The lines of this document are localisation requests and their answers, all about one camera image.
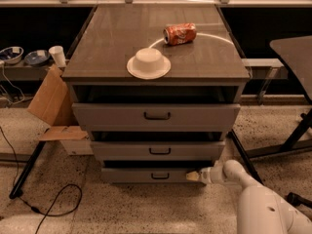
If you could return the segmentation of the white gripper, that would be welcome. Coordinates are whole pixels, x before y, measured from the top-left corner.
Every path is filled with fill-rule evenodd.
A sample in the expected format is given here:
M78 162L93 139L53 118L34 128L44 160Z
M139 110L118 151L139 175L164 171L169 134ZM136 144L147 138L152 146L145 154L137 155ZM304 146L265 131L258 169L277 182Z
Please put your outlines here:
M189 181L200 180L205 184L224 184L226 182L222 166L203 168L199 173L196 171L187 173L186 179Z

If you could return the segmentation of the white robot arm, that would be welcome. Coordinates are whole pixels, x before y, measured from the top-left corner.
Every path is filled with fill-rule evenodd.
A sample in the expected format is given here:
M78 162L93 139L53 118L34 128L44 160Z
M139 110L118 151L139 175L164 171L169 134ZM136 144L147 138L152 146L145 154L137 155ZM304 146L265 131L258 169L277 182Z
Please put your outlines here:
M312 221L270 188L251 177L235 160L189 172L186 179L242 187L237 234L312 234Z

